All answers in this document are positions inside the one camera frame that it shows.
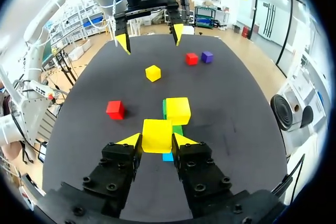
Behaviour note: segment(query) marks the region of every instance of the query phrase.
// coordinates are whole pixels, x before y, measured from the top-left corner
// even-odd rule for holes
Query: white shelf
[[[60,41],[63,41],[64,43],[69,43],[71,41],[76,41],[79,39],[83,39],[85,37],[100,33],[103,30],[97,31],[96,33],[88,34],[87,31],[92,29],[92,25],[90,24],[87,27],[83,27],[83,24],[88,21],[88,18],[96,18],[98,15],[103,16],[103,12],[99,9],[99,5],[92,2],[86,2],[84,5],[75,5],[75,6],[69,6],[65,10],[66,14],[64,16],[64,20],[68,20],[69,23],[65,24],[60,21],[55,21],[54,28],[56,29],[57,26],[61,25],[61,29],[57,33],[50,33],[51,36],[51,45],[55,46]]]
[[[99,22],[97,22],[97,23],[94,23],[95,25],[98,25],[98,24],[100,24],[100,23],[102,23],[103,22],[103,20],[102,21],[99,21]]]
[[[97,15],[97,14],[101,14],[102,15],[103,12],[97,12],[97,13],[90,14],[89,17],[92,17],[92,16]]]

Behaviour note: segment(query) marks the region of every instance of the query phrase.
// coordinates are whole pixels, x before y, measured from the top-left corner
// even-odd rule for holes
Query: table surface
[[[132,55],[109,42],[92,59],[70,91],[55,123],[43,168],[43,189],[81,181],[98,165],[101,150],[142,131],[144,119],[162,119],[162,100],[188,97],[192,116],[184,135],[204,141],[232,180],[232,192],[272,190],[287,173],[283,141],[272,110],[241,60],[215,37],[171,35],[131,38]],[[212,63],[185,63],[185,54],[214,54]],[[156,65],[154,83],[145,68]],[[122,121],[106,115],[108,101],[121,100]],[[191,218],[173,163],[161,154],[144,153],[121,218],[173,221]]]

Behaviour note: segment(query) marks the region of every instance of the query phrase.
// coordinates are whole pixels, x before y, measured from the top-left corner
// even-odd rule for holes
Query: cable
[[[78,79],[78,74],[76,73],[76,71],[75,71],[75,69],[74,69],[74,67],[73,67],[73,65],[72,65],[72,61],[71,61],[71,59],[69,58],[69,55],[68,55],[66,52],[65,52],[65,55],[66,55],[66,57],[69,59],[71,68],[73,69],[73,72],[76,74],[76,77],[77,77],[77,79]]]
[[[288,181],[293,177],[293,174],[299,168],[299,165],[303,164],[303,161],[305,160],[304,158],[305,158],[305,154],[303,154],[303,156],[301,157],[301,159],[299,160],[299,162],[296,164],[296,166],[294,167],[294,169],[292,170],[292,172],[290,174],[286,174],[285,177],[283,178],[283,180],[280,182],[280,184],[276,188],[274,188],[272,190],[272,193],[274,195],[277,195],[280,191],[284,192],[285,190],[287,190],[287,188],[291,184],[291,182],[288,183]]]
[[[95,27],[95,28],[101,30],[101,29],[104,29],[104,28],[106,28],[106,27],[108,26],[108,22],[107,22],[107,24],[106,24],[105,26],[101,26],[101,27],[96,26],[96,25],[92,22],[92,20],[90,19],[89,15],[88,15],[88,12],[86,11],[85,4],[84,4],[83,0],[80,0],[80,1],[82,2],[82,5],[83,5],[83,7],[84,7],[84,12],[85,12],[87,18],[88,18],[89,22],[91,23],[91,25],[92,25],[93,27]]]
[[[293,193],[292,193],[292,198],[290,200],[290,203],[292,204],[293,201],[294,201],[294,194],[295,194],[295,189],[296,189],[296,185],[298,184],[298,181],[299,181],[299,177],[300,177],[300,173],[301,173],[301,170],[302,170],[302,167],[303,167],[303,161],[305,160],[304,157],[305,154],[303,154],[302,158],[300,159],[299,163],[301,162],[301,166],[300,166],[300,169],[299,169],[299,173],[298,173],[298,176],[296,178],[296,181],[295,181],[295,185],[294,185],[294,189],[293,189]]]
[[[61,6],[59,5],[59,3],[57,3],[56,1],[54,1],[54,3],[58,6],[59,9],[61,9]],[[55,32],[57,32],[57,33],[58,33],[59,28],[62,26],[62,22],[63,22],[64,16],[65,16],[65,11],[63,10],[63,15],[62,15],[61,21],[60,21],[60,23],[59,23],[59,26],[58,26],[58,27],[56,28],[56,30],[55,30]],[[37,45],[36,43],[41,39],[42,34],[43,34],[43,28],[42,28],[42,31],[41,31],[41,33],[40,33],[38,39],[36,40],[36,42],[35,42],[34,44],[32,44],[32,46],[34,46],[34,47],[44,46],[46,43],[48,43],[49,41],[51,41],[51,34],[49,34],[49,39],[47,39],[46,42]]]
[[[60,90],[60,89],[52,89],[52,90],[54,90],[55,92],[63,93],[65,95],[69,95],[67,92]]]
[[[24,139],[24,144],[27,143],[31,148],[33,148],[35,151],[37,151],[37,152],[40,154],[40,151],[39,151],[38,149],[36,149],[35,147],[33,147],[33,146],[27,141],[27,139],[26,139],[26,137],[25,137],[25,135],[24,135],[24,133],[23,133],[23,131],[22,131],[22,129],[21,129],[19,123],[17,122],[17,120],[16,120],[16,118],[15,118],[15,116],[14,116],[14,114],[13,114],[12,111],[11,111],[11,115],[12,115],[13,121],[14,121],[14,123],[15,123],[17,129],[19,130],[21,136],[22,136],[23,139]]]
[[[116,5],[117,5],[117,1],[113,0],[113,4],[112,4],[112,17],[110,17],[111,20],[111,27],[112,27],[112,32],[113,32],[113,37],[114,37],[114,44],[116,45],[116,47],[118,46],[118,41],[116,40],[116,21],[114,19],[114,15],[115,15],[115,11],[116,11]]]

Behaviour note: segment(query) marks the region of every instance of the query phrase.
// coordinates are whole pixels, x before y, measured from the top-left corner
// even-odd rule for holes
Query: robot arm
[[[108,3],[105,2],[106,0],[96,1],[103,8],[109,7]],[[152,11],[158,9],[167,9],[171,19],[171,31],[176,45],[179,45],[183,31],[183,21],[178,13],[179,5],[176,0],[123,1],[128,2],[128,8],[113,13],[116,24],[115,38],[128,54],[131,50],[127,21],[148,16]],[[65,2],[66,0],[49,1],[36,18],[30,22],[24,33],[24,40],[29,46],[23,77],[24,92],[20,93],[14,89],[5,71],[0,67],[0,80],[12,97],[16,111],[15,114],[12,113],[0,118],[0,146],[20,140],[25,140],[30,145],[34,145],[36,138],[41,137],[47,141],[51,135],[56,117],[47,109],[54,92],[48,86],[40,83],[44,47],[50,41],[49,32],[44,25]]]
[[[0,118],[0,146],[22,140],[34,145],[36,138],[48,140],[51,135],[56,117],[47,109],[55,93],[40,83],[43,52],[49,42],[49,32],[44,25],[65,2],[49,1],[24,33],[24,40],[29,45],[22,87],[26,92],[18,92],[0,66],[0,80],[15,107],[12,114]]]

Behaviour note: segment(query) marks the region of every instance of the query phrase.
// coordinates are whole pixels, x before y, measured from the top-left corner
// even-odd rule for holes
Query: screw
[[[83,178],[83,183],[84,184],[88,184],[88,183],[90,183],[91,182],[91,178],[90,177],[84,177]]]
[[[230,178],[229,177],[224,177],[220,181],[222,184],[227,185],[230,183]]]
[[[119,162],[119,163],[118,163],[118,167],[119,167],[120,169],[123,169],[123,168],[125,168],[125,164],[124,164],[123,162]]]
[[[83,216],[85,214],[85,210],[82,207],[75,206],[72,208],[72,213],[75,216]]]
[[[236,204],[235,205],[235,210],[233,211],[233,213],[240,214],[242,212],[243,212],[243,208],[241,207],[241,205],[240,204]]]
[[[207,164],[213,164],[213,163],[214,163],[214,160],[213,160],[212,158],[208,158],[208,159],[206,160],[206,163],[207,163]]]
[[[116,186],[116,184],[110,183],[106,186],[106,189],[108,191],[116,191],[118,189],[118,187]]]
[[[206,188],[205,185],[198,184],[198,185],[195,186],[194,190],[197,191],[197,192],[199,192],[199,193],[201,193],[201,192],[205,191],[205,188]]]
[[[189,162],[187,162],[187,166],[188,166],[188,167],[194,167],[195,165],[196,165],[196,163],[193,162],[193,161],[189,161]]]
[[[242,224],[251,224],[252,223],[252,218],[246,217],[243,219]]]

